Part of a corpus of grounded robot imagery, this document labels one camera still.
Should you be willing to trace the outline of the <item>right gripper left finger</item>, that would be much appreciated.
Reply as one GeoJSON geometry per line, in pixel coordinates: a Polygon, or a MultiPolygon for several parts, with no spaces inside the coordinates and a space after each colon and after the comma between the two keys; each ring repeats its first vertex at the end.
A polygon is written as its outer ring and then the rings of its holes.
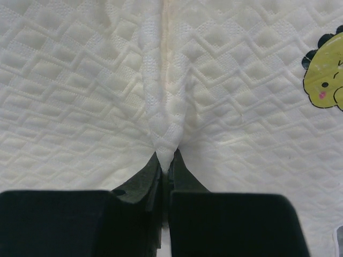
{"type": "Polygon", "coordinates": [[[1,193],[1,256],[156,256],[161,246],[156,155],[107,190],[1,193]]]}

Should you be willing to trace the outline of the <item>cream yellow foam pillow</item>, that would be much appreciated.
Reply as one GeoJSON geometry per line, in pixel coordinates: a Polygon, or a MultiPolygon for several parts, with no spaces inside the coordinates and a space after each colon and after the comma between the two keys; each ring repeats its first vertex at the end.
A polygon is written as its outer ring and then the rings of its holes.
{"type": "Polygon", "coordinates": [[[1,1],[1,190],[109,190],[180,149],[342,256],[342,108],[310,102],[301,64],[341,25],[342,1],[1,1]]]}

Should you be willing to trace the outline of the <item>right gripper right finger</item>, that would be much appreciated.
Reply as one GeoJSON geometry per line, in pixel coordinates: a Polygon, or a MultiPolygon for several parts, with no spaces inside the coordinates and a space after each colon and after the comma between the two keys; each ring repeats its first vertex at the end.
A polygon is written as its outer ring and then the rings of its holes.
{"type": "Polygon", "coordinates": [[[212,193],[176,151],[168,171],[172,256],[308,256],[297,213],[279,194],[212,193]]]}

